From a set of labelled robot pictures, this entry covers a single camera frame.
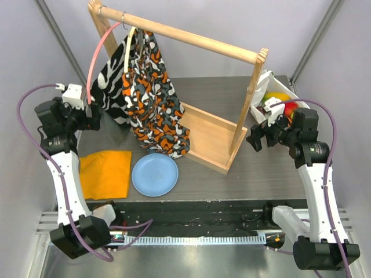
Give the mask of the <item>red fake apple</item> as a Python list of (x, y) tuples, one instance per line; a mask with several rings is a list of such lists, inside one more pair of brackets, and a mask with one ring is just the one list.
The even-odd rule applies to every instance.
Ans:
[(293, 112), (295, 111), (295, 109), (298, 108), (298, 105), (295, 103), (295, 102), (292, 102), (292, 103), (286, 103), (285, 104), (285, 109), (284, 109), (284, 114), (288, 117), (288, 118), (292, 118), (292, 114)]

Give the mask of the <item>wooden clothes rack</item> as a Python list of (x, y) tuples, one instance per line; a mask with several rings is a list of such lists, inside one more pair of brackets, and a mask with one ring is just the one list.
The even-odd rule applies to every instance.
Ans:
[[(161, 23), (156, 23), (118, 10), (110, 9), (101, 1), (89, 1), (88, 11), (100, 35), (100, 38), (111, 27), (109, 20), (120, 24), (131, 25), (156, 34), (194, 45), (205, 50), (219, 53), (254, 65), (252, 77), (247, 88), (246, 97), (238, 123), (232, 123), (216, 115), (184, 104), (184, 116), (180, 123), (191, 130), (191, 148), (186, 157), (205, 165), (222, 174), (227, 174), (234, 158), (246, 136), (244, 127), (246, 116), (268, 54), (268, 49), (262, 48), (258, 53), (246, 50), (224, 42), (183, 31)], [(112, 56), (118, 44), (111, 33), (103, 46), (107, 54)]]

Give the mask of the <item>white plastic bag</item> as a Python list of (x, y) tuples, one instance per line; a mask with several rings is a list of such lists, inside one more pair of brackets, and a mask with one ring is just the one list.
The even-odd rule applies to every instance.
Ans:
[[(291, 97), (291, 100), (298, 98), (282, 82), (277, 80), (272, 71), (264, 70), (259, 77), (252, 102), (250, 104), (250, 113), (259, 124), (268, 118), (266, 111), (263, 110), (263, 105), (265, 102), (263, 97), (266, 92), (283, 92), (288, 94)], [(298, 101), (295, 103), (298, 105), (298, 108), (309, 108), (309, 106), (303, 101)]]

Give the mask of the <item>blue plastic plate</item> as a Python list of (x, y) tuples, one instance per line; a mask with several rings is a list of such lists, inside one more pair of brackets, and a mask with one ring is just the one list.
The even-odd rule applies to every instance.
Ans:
[(160, 197), (169, 193), (178, 179), (179, 170), (176, 162), (159, 153), (143, 156), (132, 171), (135, 189), (147, 197)]

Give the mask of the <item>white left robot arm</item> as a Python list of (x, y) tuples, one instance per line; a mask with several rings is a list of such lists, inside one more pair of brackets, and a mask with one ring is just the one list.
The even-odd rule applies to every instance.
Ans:
[(85, 111), (55, 97), (35, 108), (41, 122), (41, 155), (54, 181), (57, 196), (57, 228), (50, 231), (52, 243), (71, 259), (76, 259), (111, 242), (111, 231), (123, 225), (123, 216), (114, 202), (89, 210), (79, 176), (79, 156), (75, 132), (89, 126)]

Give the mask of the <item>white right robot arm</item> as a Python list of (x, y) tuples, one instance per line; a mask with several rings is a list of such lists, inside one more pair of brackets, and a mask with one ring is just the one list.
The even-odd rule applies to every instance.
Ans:
[(301, 220), (290, 206), (274, 206), (262, 213), (264, 226), (279, 226), (293, 243), (293, 256), (301, 270), (349, 270), (360, 256), (357, 244), (350, 243), (343, 228), (332, 184), (332, 153), (325, 142), (318, 141), (316, 110), (296, 108), (292, 118), (284, 105), (269, 108), (268, 119), (251, 128), (247, 142), (255, 151), (281, 144), (289, 148), (302, 180), (307, 200), (309, 223)]

